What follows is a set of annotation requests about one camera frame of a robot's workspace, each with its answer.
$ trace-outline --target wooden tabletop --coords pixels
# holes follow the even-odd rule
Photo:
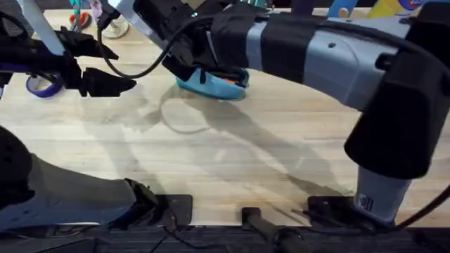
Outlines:
[[[46,11],[55,29],[69,26],[72,11]],[[86,33],[93,34],[94,25]],[[105,40],[135,74],[160,54],[130,29]],[[103,59],[80,58],[86,67],[111,72]],[[308,224],[291,209],[310,195],[352,195],[356,169],[343,144],[359,113],[336,100],[260,72],[250,71],[247,97],[217,101],[180,90],[159,67],[120,98],[82,98],[62,91],[40,99],[15,74],[0,102],[0,122],[40,158],[106,179],[131,178],[156,193],[194,199],[193,224],[238,225],[242,207],[258,206],[277,224]],[[447,124],[429,174],[415,180],[398,221],[416,212],[450,181]],[[450,226],[450,203],[416,226]]]

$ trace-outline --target black mount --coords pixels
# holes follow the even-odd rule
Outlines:
[[[308,243],[295,232],[295,228],[276,226],[261,217],[261,210],[257,207],[244,207],[241,210],[242,228],[247,231],[258,232],[272,247],[280,253],[314,253],[327,251],[312,250]]]
[[[353,197],[312,196],[307,200],[308,210],[303,211],[315,228],[347,228],[375,232],[394,226],[381,224],[353,208]]]

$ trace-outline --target yellow object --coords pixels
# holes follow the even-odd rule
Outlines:
[[[378,0],[368,18],[390,17],[395,15],[409,16],[424,0]]]

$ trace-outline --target blue object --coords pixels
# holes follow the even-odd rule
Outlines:
[[[50,98],[56,95],[63,88],[63,83],[60,81],[56,81],[51,83],[47,88],[38,90],[37,87],[42,79],[43,78],[39,76],[28,77],[26,82],[27,90],[39,98]]]
[[[206,82],[200,83],[201,70],[197,69],[191,76],[191,78],[184,82],[183,80],[176,78],[176,83],[183,89],[199,93],[210,98],[218,98],[224,100],[235,100],[245,96],[245,88],[248,87],[249,74],[247,70],[242,69],[246,78],[238,84],[232,84],[222,78],[215,77],[214,75],[206,72]]]
[[[73,13],[75,15],[80,14],[79,10],[82,7],[82,5],[80,4],[79,0],[70,0],[70,4],[73,6],[74,10]]]
[[[348,16],[352,14],[352,11],[356,4],[358,3],[358,0],[335,0],[333,4],[328,9],[327,16],[328,17],[335,17],[335,18],[347,18],[347,17],[340,17],[339,16],[339,10],[342,8],[347,9]]]

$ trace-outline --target blue tape roll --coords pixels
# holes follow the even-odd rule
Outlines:
[[[48,86],[47,88],[43,90],[38,90],[37,87],[39,85],[39,82],[43,79],[45,80],[45,78],[40,76],[28,77],[26,82],[27,90],[37,97],[50,98],[56,95],[63,88],[63,83],[60,82],[59,80],[56,80],[56,82],[52,82],[50,86]]]

